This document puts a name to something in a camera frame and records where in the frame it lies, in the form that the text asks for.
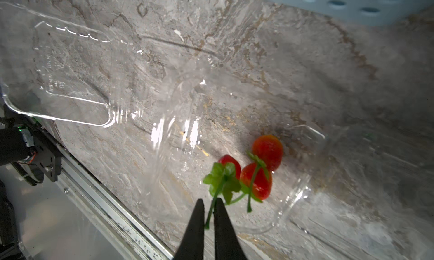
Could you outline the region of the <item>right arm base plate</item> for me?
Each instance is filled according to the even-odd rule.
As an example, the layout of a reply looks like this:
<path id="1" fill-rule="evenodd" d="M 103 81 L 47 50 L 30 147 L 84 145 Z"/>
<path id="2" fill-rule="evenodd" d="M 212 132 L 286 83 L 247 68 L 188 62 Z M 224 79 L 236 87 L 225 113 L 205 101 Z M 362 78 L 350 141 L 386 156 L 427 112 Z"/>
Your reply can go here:
<path id="1" fill-rule="evenodd" d="M 56 182 L 62 154 L 39 123 L 1 106 L 1 166 L 12 165 L 31 186 Z"/>

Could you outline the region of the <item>strawberry cluster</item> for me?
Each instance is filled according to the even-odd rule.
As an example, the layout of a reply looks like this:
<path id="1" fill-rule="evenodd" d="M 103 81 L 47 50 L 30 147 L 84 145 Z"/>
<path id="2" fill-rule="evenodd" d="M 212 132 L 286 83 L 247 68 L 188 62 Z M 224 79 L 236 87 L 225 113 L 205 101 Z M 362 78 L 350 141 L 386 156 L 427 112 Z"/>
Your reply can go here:
<path id="1" fill-rule="evenodd" d="M 220 196 L 226 205 L 233 205 L 246 197 L 248 214 L 253 211 L 252 201 L 261 203 L 270 196 L 273 173 L 283 160 L 284 148 L 281 141 L 272 134 L 259 136 L 247 155 L 252 162 L 245 167 L 241 167 L 229 154 L 222 156 L 203 178 L 202 182 L 209 186 L 212 196 L 205 220 L 206 229 L 210 228 L 211 215 L 217 209 L 217 199 Z"/>

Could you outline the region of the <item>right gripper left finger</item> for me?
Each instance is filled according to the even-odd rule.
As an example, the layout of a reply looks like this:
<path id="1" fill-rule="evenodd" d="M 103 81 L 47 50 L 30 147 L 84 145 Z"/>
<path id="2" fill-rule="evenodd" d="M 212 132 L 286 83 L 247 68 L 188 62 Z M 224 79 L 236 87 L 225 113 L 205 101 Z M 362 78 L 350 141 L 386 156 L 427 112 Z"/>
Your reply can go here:
<path id="1" fill-rule="evenodd" d="M 203 260 L 205 206 L 198 199 L 173 260 Z"/>

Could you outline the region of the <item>clear plastic clamshell container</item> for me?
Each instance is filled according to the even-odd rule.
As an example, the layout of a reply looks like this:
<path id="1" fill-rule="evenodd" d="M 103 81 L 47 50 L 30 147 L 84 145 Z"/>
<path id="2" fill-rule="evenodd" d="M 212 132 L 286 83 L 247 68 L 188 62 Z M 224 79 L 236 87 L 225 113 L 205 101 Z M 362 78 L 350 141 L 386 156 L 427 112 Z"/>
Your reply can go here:
<path id="1" fill-rule="evenodd" d="M 211 55 L 124 40 L 20 5 L 1 3 L 1 76 L 6 105 L 38 119 L 95 127 L 137 124 L 149 140 L 142 166 L 150 215 L 183 222 L 210 202 L 218 155 L 242 164 L 270 99 L 247 94 Z"/>

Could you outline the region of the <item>light blue plastic basket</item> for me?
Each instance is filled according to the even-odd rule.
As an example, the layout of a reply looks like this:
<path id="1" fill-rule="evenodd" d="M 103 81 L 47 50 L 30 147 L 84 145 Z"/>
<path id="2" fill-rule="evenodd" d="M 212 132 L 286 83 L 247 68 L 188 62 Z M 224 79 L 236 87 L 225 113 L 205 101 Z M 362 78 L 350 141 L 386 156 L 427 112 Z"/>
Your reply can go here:
<path id="1" fill-rule="evenodd" d="M 269 0 L 366 26 L 385 26 L 434 4 L 434 0 Z"/>

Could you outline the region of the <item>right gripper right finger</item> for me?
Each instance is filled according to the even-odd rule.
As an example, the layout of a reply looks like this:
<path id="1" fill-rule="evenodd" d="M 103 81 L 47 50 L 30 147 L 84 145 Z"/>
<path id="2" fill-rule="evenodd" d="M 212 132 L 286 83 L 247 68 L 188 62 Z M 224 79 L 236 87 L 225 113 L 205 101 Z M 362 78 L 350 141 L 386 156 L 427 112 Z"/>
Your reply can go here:
<path id="1" fill-rule="evenodd" d="M 214 235 L 216 260 L 247 260 L 238 241 L 234 227 L 221 198 L 214 207 Z"/>

